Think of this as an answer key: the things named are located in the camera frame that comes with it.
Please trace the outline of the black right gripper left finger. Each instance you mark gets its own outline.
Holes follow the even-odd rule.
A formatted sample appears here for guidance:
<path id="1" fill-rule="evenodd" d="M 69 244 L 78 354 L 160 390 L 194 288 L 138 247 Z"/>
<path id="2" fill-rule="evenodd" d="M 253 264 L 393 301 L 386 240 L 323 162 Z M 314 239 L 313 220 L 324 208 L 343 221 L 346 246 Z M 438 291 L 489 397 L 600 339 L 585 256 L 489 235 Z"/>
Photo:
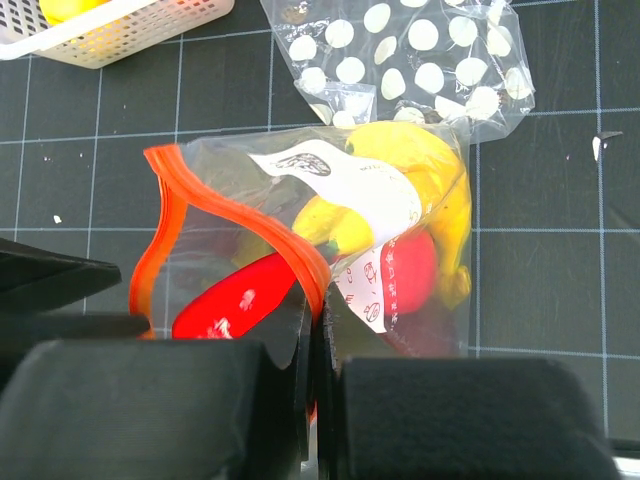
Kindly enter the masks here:
<path id="1" fill-rule="evenodd" d="M 296 479 L 311 315 L 299 287 L 235 340 L 141 340 L 125 314 L 1 319 L 5 479 Z"/>

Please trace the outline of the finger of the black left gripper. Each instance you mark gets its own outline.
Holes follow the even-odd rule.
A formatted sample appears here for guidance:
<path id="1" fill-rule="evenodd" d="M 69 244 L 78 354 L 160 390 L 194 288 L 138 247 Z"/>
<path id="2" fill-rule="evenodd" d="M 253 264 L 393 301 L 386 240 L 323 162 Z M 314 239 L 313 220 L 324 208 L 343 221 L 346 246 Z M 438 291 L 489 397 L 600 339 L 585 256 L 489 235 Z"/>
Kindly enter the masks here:
<path id="1" fill-rule="evenodd" d="M 142 314 L 55 311 L 122 281 L 113 263 L 1 240 L 1 385 L 38 344 L 61 339 L 135 338 L 150 331 Z"/>

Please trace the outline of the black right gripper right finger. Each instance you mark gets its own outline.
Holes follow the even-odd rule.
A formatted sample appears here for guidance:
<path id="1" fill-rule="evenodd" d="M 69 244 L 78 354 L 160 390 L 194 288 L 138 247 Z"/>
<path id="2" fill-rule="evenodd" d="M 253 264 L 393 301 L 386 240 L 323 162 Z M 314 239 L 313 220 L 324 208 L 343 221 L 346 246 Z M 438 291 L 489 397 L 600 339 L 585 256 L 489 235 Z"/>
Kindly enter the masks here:
<path id="1" fill-rule="evenodd" d="M 464 359 L 445 333 L 394 355 L 337 290 L 317 328 L 323 479 L 616 479 L 580 379 L 535 357 Z"/>

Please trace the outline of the dark red plum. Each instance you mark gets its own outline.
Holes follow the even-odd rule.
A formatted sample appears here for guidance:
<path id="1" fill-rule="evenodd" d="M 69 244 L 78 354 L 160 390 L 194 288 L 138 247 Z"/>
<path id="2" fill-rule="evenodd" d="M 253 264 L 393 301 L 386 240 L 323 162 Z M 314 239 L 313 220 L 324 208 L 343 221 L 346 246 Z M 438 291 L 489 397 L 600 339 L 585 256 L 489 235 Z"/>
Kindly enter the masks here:
<path id="1" fill-rule="evenodd" d="M 454 321 L 439 314 L 402 315 L 382 338 L 400 354 L 410 357 L 454 357 L 459 353 Z"/>

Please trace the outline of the red chili pepper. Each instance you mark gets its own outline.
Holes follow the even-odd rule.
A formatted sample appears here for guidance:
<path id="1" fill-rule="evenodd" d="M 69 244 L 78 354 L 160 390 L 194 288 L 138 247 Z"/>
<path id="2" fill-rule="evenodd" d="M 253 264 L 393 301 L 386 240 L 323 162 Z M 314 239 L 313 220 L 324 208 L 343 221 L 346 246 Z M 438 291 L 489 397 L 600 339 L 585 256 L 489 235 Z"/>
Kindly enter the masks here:
<path id="1" fill-rule="evenodd" d="M 235 339 L 273 313 L 298 282 L 284 258 L 264 241 L 244 233 L 233 263 L 239 269 L 193 299 L 176 316 L 173 339 Z"/>

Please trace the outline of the orange zipper clear bag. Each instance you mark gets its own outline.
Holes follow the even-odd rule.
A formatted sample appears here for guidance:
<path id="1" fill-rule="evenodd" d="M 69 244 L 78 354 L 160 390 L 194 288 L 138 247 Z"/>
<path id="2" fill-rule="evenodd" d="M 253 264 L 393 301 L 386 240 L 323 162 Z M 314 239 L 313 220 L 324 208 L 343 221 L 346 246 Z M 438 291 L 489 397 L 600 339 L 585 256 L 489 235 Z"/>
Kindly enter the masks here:
<path id="1" fill-rule="evenodd" d="M 456 345 L 469 304 L 470 131 L 375 121 L 146 149 L 161 200 L 129 308 L 174 339 L 261 335 L 330 289 L 402 353 Z"/>

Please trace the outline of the yellow banana bunch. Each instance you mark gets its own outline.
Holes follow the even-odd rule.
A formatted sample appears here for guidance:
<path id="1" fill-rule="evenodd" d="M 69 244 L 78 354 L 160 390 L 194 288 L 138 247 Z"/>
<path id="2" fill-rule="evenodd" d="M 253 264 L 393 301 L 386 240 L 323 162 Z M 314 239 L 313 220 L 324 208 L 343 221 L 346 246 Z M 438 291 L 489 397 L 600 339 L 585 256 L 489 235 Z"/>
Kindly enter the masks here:
<path id="1" fill-rule="evenodd" d="M 461 263 L 471 229 L 467 169 L 444 140 L 412 123 L 382 121 L 354 129 L 346 152 L 381 160 L 403 173 L 416 189 L 422 207 L 420 223 L 439 249 L 437 293 L 449 309 L 471 291 L 468 268 Z M 314 246 L 324 243 L 336 256 L 371 247 L 371 228 L 356 212 L 320 196 L 311 198 L 295 218 L 292 230 Z"/>

